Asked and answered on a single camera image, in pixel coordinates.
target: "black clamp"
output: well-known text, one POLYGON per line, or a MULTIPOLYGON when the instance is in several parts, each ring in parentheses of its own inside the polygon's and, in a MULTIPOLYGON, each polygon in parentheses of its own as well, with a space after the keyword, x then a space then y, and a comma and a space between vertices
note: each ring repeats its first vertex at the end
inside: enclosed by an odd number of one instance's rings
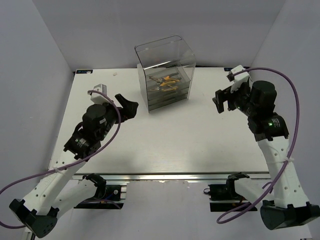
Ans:
POLYGON ((94 199, 102 199, 105 196, 107 182, 102 176, 91 173, 90 175, 83 176, 82 179, 89 180, 94 183, 94 186, 96 186, 96 191, 93 196, 94 199))
POLYGON ((235 181, 239 179, 249 179, 250 177, 242 172, 232 174, 228 176, 228 179, 226 180, 226 189, 228 190, 229 194, 231 197, 236 198, 239 197, 240 195, 236 193, 235 190, 235 181))

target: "black joint housing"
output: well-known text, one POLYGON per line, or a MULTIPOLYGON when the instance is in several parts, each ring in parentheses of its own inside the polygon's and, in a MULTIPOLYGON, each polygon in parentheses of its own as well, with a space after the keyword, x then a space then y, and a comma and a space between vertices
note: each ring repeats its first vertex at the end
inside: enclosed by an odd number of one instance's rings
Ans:
POLYGON ((275 206, 274 201, 264 200, 260 214, 264 225, 269 230, 275 230, 305 225, 320 217, 320 208, 309 202, 302 207, 288 205, 287 208, 281 208, 275 206))
POLYGON ((30 211, 24 206, 24 203, 24 200, 14 199, 9 208, 39 239, 48 235, 57 224, 59 209, 51 207, 47 215, 37 215, 36 210, 30 211))

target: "black object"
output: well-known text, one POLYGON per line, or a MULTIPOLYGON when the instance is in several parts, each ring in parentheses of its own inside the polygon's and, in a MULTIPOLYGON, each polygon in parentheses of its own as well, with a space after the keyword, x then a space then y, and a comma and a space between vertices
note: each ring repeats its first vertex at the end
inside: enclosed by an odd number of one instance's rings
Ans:
MULTIPOLYGON (((210 212, 227 212, 231 209, 237 208, 246 204, 245 202, 238 203, 226 203, 226 202, 210 202, 210 212)), ((234 212, 241 212, 242 209, 235 210, 234 212)), ((249 212, 257 212, 256 207, 249 210, 249 212)))
MULTIPOLYGON (((115 95, 122 107, 118 107, 121 123, 132 119, 137 114, 138 103, 125 99, 121 94, 115 95)), ((111 103, 93 104, 82 116, 82 122, 76 127, 71 138, 64 145, 63 151, 70 151, 75 159, 83 159, 95 153, 101 147, 114 124, 119 123, 116 110, 111 103)))
POLYGON ((225 184, 211 184, 209 185, 210 200, 223 201, 223 200, 241 200, 243 196, 235 191, 235 181, 243 178, 250 178, 245 173, 236 173, 229 175, 225 184))
POLYGON ((75 74, 92 74, 94 71, 92 69, 88 70, 77 70, 75 74))
MULTIPOLYGON (((124 206, 123 203, 117 203, 117 205, 122 209, 122 207, 124 206)), ((117 208, 115 205, 113 204, 109 204, 109 203, 79 203, 77 206, 74 207, 75 209, 113 209, 113 210, 120 210, 119 208, 117 208)))
POLYGON ((87 179, 94 183, 96 187, 95 194, 93 196, 94 199, 102 199, 106 193, 106 180, 95 173, 91 173, 88 176, 83 176, 83 179, 87 179))
MULTIPOLYGON (((243 178, 250 178, 245 173, 236 173, 229 175, 225 184, 211 184, 209 185, 210 191, 207 193, 210 195, 211 201, 225 201, 225 200, 235 200, 239 201, 238 203, 234 202, 211 202, 210 211, 211 212, 227 212, 231 209, 243 205, 242 201, 245 199, 243 196, 239 195, 235 191, 235 181, 243 178)), ((250 211, 258 211, 256 207, 252 208, 250 211)))
POLYGON ((302 207, 288 205, 287 208, 281 208, 276 207, 274 201, 264 200, 260 214, 264 225, 274 230, 305 225, 320 217, 320 208, 309 202, 302 207))
POLYGON ((255 81, 250 87, 249 80, 241 84, 237 91, 231 93, 231 86, 215 92, 212 99, 218 113, 222 113, 224 102, 228 110, 239 109, 248 117, 248 126, 258 142, 263 139, 273 140, 273 137, 288 138, 289 132, 285 120, 274 112, 277 91, 268 81, 255 81))
POLYGON ((36 210, 29 211, 24 206, 25 200, 14 199, 9 207, 16 217, 27 226, 38 238, 48 235, 57 224, 58 208, 51 207, 49 213, 44 216, 37 215, 36 210))

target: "white backdrop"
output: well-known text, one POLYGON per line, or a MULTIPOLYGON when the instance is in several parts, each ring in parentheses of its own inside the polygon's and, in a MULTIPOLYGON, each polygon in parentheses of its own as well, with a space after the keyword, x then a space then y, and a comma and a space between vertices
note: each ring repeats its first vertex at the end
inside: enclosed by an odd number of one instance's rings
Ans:
MULTIPOLYGON (((31 0, 0 1, 0 189, 46 169, 57 138, 72 72, 31 0)), ((0 196, 1 221, 21 225, 9 204, 38 179, 0 196)), ((0 227, 1 240, 22 230, 0 227)))
MULTIPOLYGON (((320 1, 287 0, 265 39, 253 66, 275 68, 294 82, 300 98, 300 129, 292 157, 310 202, 320 204, 319 63, 320 1)), ((284 116, 291 137, 295 123, 294 95, 286 81, 273 73, 257 72, 278 92, 277 113, 284 116)), ((320 219, 309 224, 312 237, 320 239, 320 219)))
POLYGON ((180 34, 197 64, 251 65, 285 0, 33 0, 72 70, 137 66, 135 45, 180 34))

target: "white bracket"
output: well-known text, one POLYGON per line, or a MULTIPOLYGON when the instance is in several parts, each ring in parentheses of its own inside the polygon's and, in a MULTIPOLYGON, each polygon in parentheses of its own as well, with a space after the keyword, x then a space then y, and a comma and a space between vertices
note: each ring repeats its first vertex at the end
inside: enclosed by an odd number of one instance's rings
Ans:
MULTIPOLYGON (((242 65, 239 65, 239 66, 236 66, 235 68, 233 68, 231 70, 231 73, 236 74, 242 70, 245 70, 245 68, 242 65)), ((234 83, 231 86, 230 92, 233 93, 233 92, 237 91, 240 88, 242 83, 245 83, 248 81, 249 77, 250 77, 250 75, 248 72, 243 72, 243 73, 240 73, 239 75, 235 76, 234 80, 233 80, 234 83)))
POLYGON ((284 161, 289 160, 283 174, 274 186, 274 204, 276 207, 286 209, 292 204, 295 208, 305 207, 309 202, 299 182, 293 159, 287 159, 289 139, 283 136, 274 137, 273 141, 264 139, 258 141, 264 155, 271 179, 275 179, 284 161))

